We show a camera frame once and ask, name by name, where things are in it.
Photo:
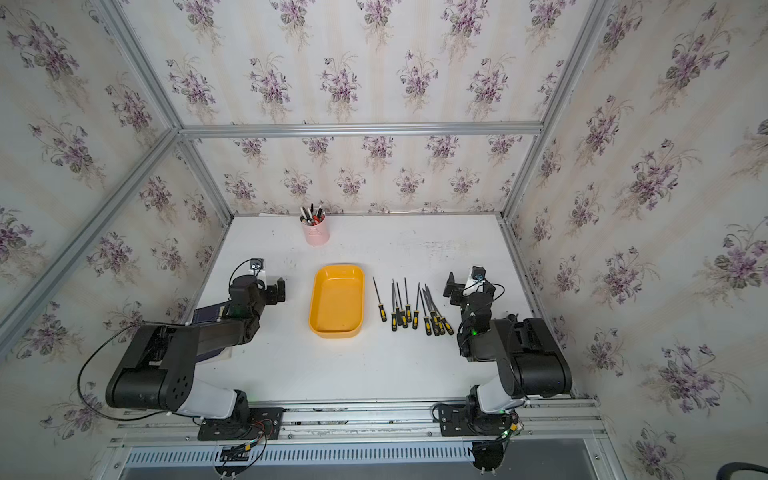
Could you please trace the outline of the yellow plastic storage tray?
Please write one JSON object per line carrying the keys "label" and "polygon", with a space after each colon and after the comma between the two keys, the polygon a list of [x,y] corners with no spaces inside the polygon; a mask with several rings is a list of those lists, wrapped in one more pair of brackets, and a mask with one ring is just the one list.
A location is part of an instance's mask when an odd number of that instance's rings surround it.
{"label": "yellow plastic storage tray", "polygon": [[315,276],[308,325],[319,337],[356,336],[364,321],[365,275],[353,264],[321,268]]}

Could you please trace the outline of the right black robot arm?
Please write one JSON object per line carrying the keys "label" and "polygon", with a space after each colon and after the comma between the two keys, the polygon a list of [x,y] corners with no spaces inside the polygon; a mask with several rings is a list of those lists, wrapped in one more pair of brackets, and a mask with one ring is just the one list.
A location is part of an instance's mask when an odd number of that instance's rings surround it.
{"label": "right black robot arm", "polygon": [[468,403],[483,414],[501,414],[531,396],[550,398],[572,388],[570,367],[543,319],[493,316],[500,287],[486,278],[484,268],[474,267],[463,283],[449,274],[443,291],[460,308],[455,333],[460,356],[497,368],[496,377],[473,386],[468,395]]}

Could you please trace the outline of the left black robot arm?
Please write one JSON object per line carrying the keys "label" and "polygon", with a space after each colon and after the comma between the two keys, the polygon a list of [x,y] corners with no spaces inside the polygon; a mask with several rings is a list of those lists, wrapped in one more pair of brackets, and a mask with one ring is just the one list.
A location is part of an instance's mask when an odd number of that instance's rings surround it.
{"label": "left black robot arm", "polygon": [[118,409],[154,409],[245,424],[247,395],[195,378],[198,358],[245,345],[256,335],[267,306],[286,300],[285,280],[268,285],[256,274],[229,285],[229,300],[218,317],[194,325],[143,325],[137,329],[106,389]]}

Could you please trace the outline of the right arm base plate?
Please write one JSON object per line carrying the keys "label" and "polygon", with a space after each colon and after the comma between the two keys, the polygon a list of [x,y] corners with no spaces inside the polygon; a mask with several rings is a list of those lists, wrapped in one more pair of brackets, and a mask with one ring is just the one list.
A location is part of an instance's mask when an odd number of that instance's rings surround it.
{"label": "right arm base plate", "polygon": [[443,437],[505,437],[521,429],[516,411],[485,413],[470,403],[436,403],[430,414]]}

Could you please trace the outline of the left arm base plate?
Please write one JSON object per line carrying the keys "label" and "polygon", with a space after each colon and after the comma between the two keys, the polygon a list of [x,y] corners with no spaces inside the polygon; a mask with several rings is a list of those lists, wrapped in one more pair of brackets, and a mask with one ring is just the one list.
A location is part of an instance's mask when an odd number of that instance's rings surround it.
{"label": "left arm base plate", "polygon": [[265,435],[278,438],[285,410],[279,407],[251,408],[245,419],[204,419],[197,433],[198,441],[246,441]]}

